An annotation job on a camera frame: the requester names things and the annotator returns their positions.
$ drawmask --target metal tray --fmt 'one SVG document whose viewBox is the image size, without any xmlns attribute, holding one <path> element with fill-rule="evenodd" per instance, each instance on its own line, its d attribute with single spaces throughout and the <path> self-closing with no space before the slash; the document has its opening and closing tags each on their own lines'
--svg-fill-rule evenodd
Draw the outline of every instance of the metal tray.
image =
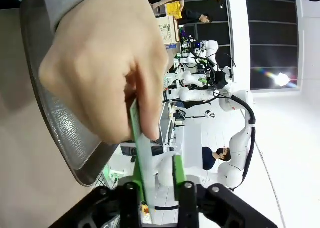
<svg viewBox="0 0 320 228">
<path fill-rule="evenodd" d="M 92 134 L 39 81 L 40 64 L 53 42 L 45 0 L 22 0 L 21 31 L 31 82 L 43 119 L 75 179 L 93 185 L 118 145 Z"/>
</svg>

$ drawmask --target finger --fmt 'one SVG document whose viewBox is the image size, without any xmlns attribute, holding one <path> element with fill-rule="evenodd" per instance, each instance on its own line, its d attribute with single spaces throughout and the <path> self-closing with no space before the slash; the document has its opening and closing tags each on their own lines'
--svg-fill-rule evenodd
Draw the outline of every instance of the finger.
<svg viewBox="0 0 320 228">
<path fill-rule="evenodd" d="M 151 48 L 149 55 L 140 58 L 137 68 L 137 98 L 143 133 L 152 140 L 160 136 L 159 119 L 163 107 L 164 75 L 168 54 L 164 45 Z"/>
<path fill-rule="evenodd" d="M 112 65 L 110 62 L 97 67 L 98 76 L 79 87 L 82 93 L 83 106 L 89 114 L 95 133 L 107 143 L 120 143 L 131 138 L 132 129 L 129 123 L 126 103 L 126 77 L 113 68 L 125 70 L 126 62 Z"/>
<path fill-rule="evenodd" d="M 60 70 L 65 70 L 67 67 L 63 63 L 53 58 L 52 49 L 47 53 L 39 68 L 39 78 L 42 85 L 52 94 L 59 97 L 61 101 L 76 115 L 82 124 L 93 132 L 93 127 L 90 124 L 87 114 L 83 106 L 75 94 L 70 80 L 66 80 L 66 75 L 62 75 Z"/>
</svg>

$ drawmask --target table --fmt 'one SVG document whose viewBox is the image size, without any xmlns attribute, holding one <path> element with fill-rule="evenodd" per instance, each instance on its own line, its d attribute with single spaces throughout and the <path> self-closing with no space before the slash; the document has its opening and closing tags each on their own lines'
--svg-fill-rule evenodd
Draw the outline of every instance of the table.
<svg viewBox="0 0 320 228">
<path fill-rule="evenodd" d="M 169 62 L 167 65 L 167 70 L 169 70 L 174 65 L 174 57 L 177 53 L 181 51 L 180 43 L 177 43 L 177 47 L 173 49 L 166 50 L 169 57 Z M 174 110 L 170 103 L 165 103 L 162 105 L 162 112 L 160 116 L 159 129 L 160 129 L 160 138 L 155 142 L 151 142 L 151 146 L 162 146 L 164 152 L 170 150 L 170 139 L 175 135 L 175 119 L 174 119 Z M 121 147 L 135 147 L 136 143 L 134 141 L 122 142 Z"/>
<path fill-rule="evenodd" d="M 200 123 L 185 124 L 176 128 L 177 152 L 182 155 L 185 168 L 203 168 L 202 126 Z"/>
</svg>

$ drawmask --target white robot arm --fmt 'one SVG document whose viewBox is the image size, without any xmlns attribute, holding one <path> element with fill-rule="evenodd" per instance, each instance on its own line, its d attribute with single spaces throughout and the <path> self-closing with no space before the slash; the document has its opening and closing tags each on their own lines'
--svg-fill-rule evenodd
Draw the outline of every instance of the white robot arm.
<svg viewBox="0 0 320 228">
<path fill-rule="evenodd" d="M 229 97 L 219 99 L 219 105 L 224 111 L 228 112 L 238 109 L 245 110 L 244 128 L 230 139 L 229 147 L 231 152 L 231 161 L 221 164 L 217 173 L 208 172 L 200 169 L 199 167 L 185 169 L 185 173 L 197 175 L 201 180 L 204 180 L 204 184 L 202 185 L 205 187 L 214 183 L 221 183 L 232 189 L 238 187 L 243 182 L 248 172 L 255 144 L 256 120 L 250 107 L 250 105 L 253 104 L 253 95 L 251 91 L 239 90 L 234 92 L 232 95 L 225 91 L 222 95 Z M 163 166 L 162 170 L 166 170 L 166 173 L 170 173 L 172 170 L 172 164 L 170 163 L 165 167 Z"/>
<path fill-rule="evenodd" d="M 219 49 L 218 42 L 215 40 L 204 40 L 201 41 L 201 49 L 196 49 L 193 53 L 183 53 L 183 58 L 180 59 L 182 64 L 196 64 L 198 63 L 198 58 L 195 54 L 201 58 L 209 58 L 214 64 L 216 61 L 216 53 Z"/>
<path fill-rule="evenodd" d="M 218 89 L 220 92 L 230 92 L 232 90 L 232 79 L 230 76 L 231 68 L 226 66 L 222 69 L 221 82 L 223 87 Z M 205 84 L 200 79 L 206 79 L 205 74 L 191 74 L 190 71 L 184 71 L 179 74 L 178 79 L 183 80 L 184 84 L 195 84 L 199 87 L 203 87 Z M 179 87 L 176 89 L 168 89 L 163 93 L 163 101 L 181 99 L 182 101 L 205 101 L 215 97 L 214 92 L 211 89 L 207 90 L 190 90 L 188 87 Z"/>
</svg>

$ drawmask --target black hair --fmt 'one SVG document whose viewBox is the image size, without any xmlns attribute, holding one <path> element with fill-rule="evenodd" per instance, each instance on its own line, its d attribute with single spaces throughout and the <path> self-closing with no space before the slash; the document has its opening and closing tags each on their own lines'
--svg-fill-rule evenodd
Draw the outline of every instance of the black hair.
<svg viewBox="0 0 320 228">
<path fill-rule="evenodd" d="M 225 162 L 228 162 L 229 160 L 231 160 L 230 148 L 227 148 L 227 149 L 228 149 L 228 153 L 224 156 L 224 159 L 223 159 L 223 161 L 225 161 Z M 218 155 L 224 154 L 224 149 L 223 148 L 219 148 L 219 149 L 216 150 L 216 153 Z"/>
<path fill-rule="evenodd" d="M 206 15 L 206 16 L 208 17 L 208 19 L 210 20 L 210 23 L 212 22 L 212 19 L 211 19 L 211 17 L 210 17 L 210 14 L 205 13 L 205 14 L 203 14 L 203 15 Z"/>
</svg>

